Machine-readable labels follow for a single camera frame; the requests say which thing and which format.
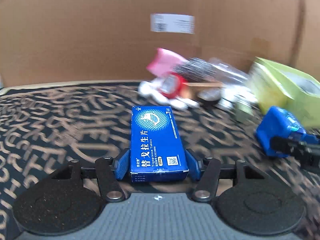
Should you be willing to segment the blue medicine box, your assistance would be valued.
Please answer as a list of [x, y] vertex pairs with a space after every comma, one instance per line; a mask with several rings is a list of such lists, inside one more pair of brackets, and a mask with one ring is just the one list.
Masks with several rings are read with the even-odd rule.
[[189, 172], [170, 106], [133, 106], [130, 175], [133, 183], [184, 180]]

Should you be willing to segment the clear plastic cup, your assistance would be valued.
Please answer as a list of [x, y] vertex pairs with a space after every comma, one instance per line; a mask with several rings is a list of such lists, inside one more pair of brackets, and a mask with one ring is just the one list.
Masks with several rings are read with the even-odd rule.
[[211, 58], [210, 63], [215, 72], [215, 79], [226, 85], [244, 85], [248, 80], [248, 74], [221, 61], [218, 58]]

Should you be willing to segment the green open shoe box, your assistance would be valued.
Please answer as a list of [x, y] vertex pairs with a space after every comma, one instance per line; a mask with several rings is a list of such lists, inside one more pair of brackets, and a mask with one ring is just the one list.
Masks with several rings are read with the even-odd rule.
[[319, 128], [319, 82], [287, 65], [257, 57], [247, 86], [263, 114], [278, 106], [291, 112], [305, 128]]

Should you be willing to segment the black round tin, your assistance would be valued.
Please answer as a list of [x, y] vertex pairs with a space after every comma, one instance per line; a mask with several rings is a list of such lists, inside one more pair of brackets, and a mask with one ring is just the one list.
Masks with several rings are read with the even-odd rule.
[[220, 89], [207, 89], [199, 92], [197, 99], [203, 106], [215, 106], [221, 100]]

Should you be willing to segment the black letter-pattern rug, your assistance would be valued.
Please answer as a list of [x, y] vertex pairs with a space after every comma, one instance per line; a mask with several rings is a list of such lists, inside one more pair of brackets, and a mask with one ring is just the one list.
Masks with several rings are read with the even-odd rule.
[[[138, 94], [137, 82], [1, 89], [1, 239], [19, 233], [11, 213], [19, 194], [72, 159], [91, 167], [116, 157], [130, 145], [131, 108], [154, 104]], [[293, 158], [263, 155], [255, 138], [258, 108], [244, 124], [231, 109], [215, 107], [176, 110], [174, 117], [184, 147], [222, 163], [243, 159], [289, 185], [307, 207], [297, 235], [319, 239], [319, 176]]]

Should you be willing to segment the red round container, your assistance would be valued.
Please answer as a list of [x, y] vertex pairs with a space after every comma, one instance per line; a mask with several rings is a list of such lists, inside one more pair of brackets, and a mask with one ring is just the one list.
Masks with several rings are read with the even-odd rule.
[[158, 89], [166, 98], [173, 99], [180, 95], [181, 90], [185, 86], [186, 79], [177, 73], [170, 73]]

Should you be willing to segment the pink pouch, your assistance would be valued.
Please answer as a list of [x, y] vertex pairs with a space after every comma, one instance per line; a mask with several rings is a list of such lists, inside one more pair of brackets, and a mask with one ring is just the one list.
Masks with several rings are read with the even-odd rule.
[[164, 48], [157, 48], [155, 58], [146, 69], [156, 77], [163, 77], [171, 72], [174, 67], [185, 62], [187, 62], [187, 59], [183, 56]]

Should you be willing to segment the large brown cardboard box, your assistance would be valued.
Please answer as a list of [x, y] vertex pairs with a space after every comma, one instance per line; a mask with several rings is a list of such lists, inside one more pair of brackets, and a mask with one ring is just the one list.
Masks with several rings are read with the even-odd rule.
[[[194, 16], [194, 33], [153, 32], [151, 14]], [[243, 71], [263, 57], [319, 78], [319, 0], [1, 0], [7, 87], [149, 79], [157, 48]]]

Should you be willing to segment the white shipping label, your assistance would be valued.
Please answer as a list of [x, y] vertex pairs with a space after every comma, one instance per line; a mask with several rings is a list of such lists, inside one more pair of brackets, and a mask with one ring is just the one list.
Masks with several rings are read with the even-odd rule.
[[179, 14], [151, 14], [151, 31], [156, 33], [194, 33], [194, 16]]

